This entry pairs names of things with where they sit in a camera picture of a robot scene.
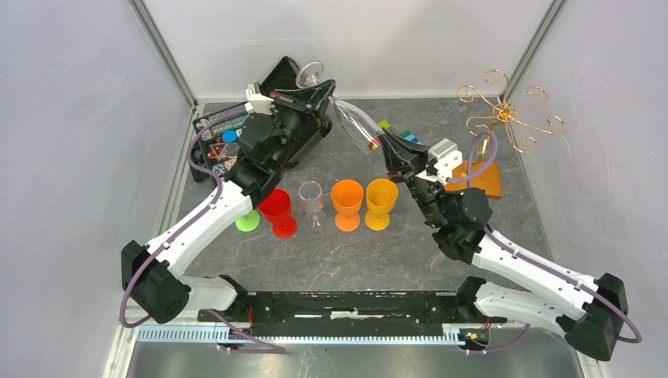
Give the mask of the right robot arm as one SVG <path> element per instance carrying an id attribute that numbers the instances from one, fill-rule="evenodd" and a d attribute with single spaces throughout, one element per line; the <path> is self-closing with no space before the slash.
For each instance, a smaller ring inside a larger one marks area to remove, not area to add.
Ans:
<path id="1" fill-rule="evenodd" d="M 447 191 L 462 152 L 449 139 L 426 146 L 382 132 L 378 143 L 388 178 L 404 183 L 432 229 L 439 250 L 460 261 L 515 283 L 501 287 L 479 277 L 460 286 L 455 312 L 464 321 L 480 316 L 519 321 L 561 336 L 576 351 L 609 361 L 631 327 L 623 281 L 576 272 L 534 254 L 493 228 L 486 194 L 467 187 Z"/>

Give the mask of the clear wine glass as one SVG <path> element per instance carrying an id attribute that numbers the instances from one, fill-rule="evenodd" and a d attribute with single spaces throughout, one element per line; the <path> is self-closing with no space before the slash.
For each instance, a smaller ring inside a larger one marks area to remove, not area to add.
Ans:
<path id="1" fill-rule="evenodd" d="M 308 225 L 312 228 L 322 226 L 325 213 L 321 185 L 316 181 L 306 181 L 300 185 L 298 195 Z"/>
<path id="2" fill-rule="evenodd" d="M 315 87 L 321 83 L 320 75 L 323 72 L 324 65 L 321 61 L 308 62 L 296 74 L 295 85 L 302 89 Z M 360 150 L 368 154 L 380 147 L 383 129 L 371 116 L 335 95 L 330 95 L 329 101 L 339 125 Z"/>

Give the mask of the green plastic wine glass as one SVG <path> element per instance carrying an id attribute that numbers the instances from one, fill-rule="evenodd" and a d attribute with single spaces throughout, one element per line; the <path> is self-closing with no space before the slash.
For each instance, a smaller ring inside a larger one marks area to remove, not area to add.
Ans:
<path id="1" fill-rule="evenodd" d="M 235 221 L 237 229 L 241 232 L 252 232 L 261 221 L 261 216 L 256 210 L 251 210 L 246 215 L 239 217 Z"/>

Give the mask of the yellow plastic wine glass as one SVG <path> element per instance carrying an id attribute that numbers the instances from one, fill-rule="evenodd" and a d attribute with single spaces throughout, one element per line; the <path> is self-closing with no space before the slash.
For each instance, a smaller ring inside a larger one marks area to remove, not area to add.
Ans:
<path id="1" fill-rule="evenodd" d="M 390 224 L 390 212 L 394 209 L 399 190 L 389 179 L 372 181 L 366 188 L 367 213 L 365 223 L 373 231 L 382 231 Z"/>

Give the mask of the orange plastic wine glass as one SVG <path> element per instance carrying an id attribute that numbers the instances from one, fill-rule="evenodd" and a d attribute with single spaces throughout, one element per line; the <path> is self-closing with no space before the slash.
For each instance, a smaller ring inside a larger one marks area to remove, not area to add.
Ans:
<path id="1" fill-rule="evenodd" d="M 336 211 L 336 227 L 343 232 L 352 232 L 361 222 L 359 210 L 362 207 L 364 190 L 355 180 L 341 180 L 331 190 L 331 200 Z"/>

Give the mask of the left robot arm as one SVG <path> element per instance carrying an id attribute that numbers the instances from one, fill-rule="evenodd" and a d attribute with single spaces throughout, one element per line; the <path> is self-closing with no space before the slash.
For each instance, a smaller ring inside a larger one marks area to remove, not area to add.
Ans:
<path id="1" fill-rule="evenodd" d="M 275 89 L 268 96 L 257 83 L 247 88 L 243 111 L 211 120 L 204 130 L 242 117 L 236 163 L 219 176 L 210 169 L 194 169 L 213 177 L 216 187 L 186 217 L 153 239 L 126 244 L 121 251 L 119 319 L 130 328 L 125 311 L 133 300 L 146 319 L 165 324 L 184 310 L 218 310 L 229 321 L 247 312 L 247 299 L 232 281 L 221 276 L 186 276 L 187 267 L 226 228 L 264 202 L 286 169 L 318 144 L 332 128 L 326 114 L 335 80 Z"/>

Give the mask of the red plastic wine glass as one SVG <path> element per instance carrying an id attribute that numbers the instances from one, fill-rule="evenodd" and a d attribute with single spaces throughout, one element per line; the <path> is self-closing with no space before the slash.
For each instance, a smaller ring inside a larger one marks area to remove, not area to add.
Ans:
<path id="1" fill-rule="evenodd" d="M 297 232 L 298 225 L 292 216 L 291 198 L 285 190 L 273 189 L 269 196 L 259 204 L 258 209 L 272 225 L 272 231 L 276 237 L 289 239 Z"/>

